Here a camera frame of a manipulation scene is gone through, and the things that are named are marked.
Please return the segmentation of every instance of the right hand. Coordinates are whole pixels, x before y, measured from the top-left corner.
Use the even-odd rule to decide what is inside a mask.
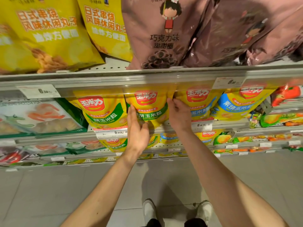
[[[167,98],[169,123],[176,133],[191,132],[191,112],[189,106],[178,99]]]

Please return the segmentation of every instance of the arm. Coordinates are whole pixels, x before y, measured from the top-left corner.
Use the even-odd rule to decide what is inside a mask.
[[[136,109],[132,105],[128,109],[127,123],[126,151],[61,227],[105,227],[107,225],[132,167],[149,142],[148,125],[145,123],[142,128],[140,127]]]
[[[286,227],[283,218],[227,169],[191,130],[187,105],[168,99],[169,122],[176,131],[223,227]]]

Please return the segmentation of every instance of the white shoe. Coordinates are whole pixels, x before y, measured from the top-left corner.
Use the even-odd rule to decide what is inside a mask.
[[[147,225],[150,219],[152,218],[157,219],[156,206],[154,205],[151,199],[146,199],[143,202],[142,209],[143,209],[143,217],[144,217],[145,225]]]
[[[201,218],[205,224],[208,225],[212,212],[213,208],[211,203],[205,200],[199,205],[196,218]]]

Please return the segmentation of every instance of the forearm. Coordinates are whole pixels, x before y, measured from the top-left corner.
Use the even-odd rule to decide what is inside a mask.
[[[135,161],[135,156],[122,155],[61,227],[106,226]]]
[[[178,137],[224,227],[285,227],[282,217],[228,170],[191,131]]]

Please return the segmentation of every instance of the hand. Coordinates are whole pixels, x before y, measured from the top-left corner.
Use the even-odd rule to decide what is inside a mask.
[[[169,106],[169,123],[178,133],[192,132],[191,130],[191,112],[189,106],[178,99],[167,98]]]
[[[144,123],[142,128],[140,127],[133,105],[128,108],[127,113],[127,139],[125,155],[130,157],[132,161],[136,161],[146,149],[150,137],[148,124]]]

